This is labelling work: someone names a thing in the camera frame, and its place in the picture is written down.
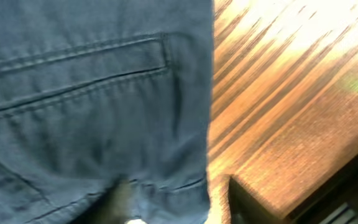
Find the dark navy blue shorts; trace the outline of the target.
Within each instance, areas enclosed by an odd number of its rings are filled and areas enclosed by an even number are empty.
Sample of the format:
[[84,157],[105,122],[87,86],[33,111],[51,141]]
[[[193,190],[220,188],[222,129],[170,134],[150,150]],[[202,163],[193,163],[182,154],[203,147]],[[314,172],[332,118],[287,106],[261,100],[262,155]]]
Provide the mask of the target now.
[[211,0],[0,0],[0,224],[204,223]]

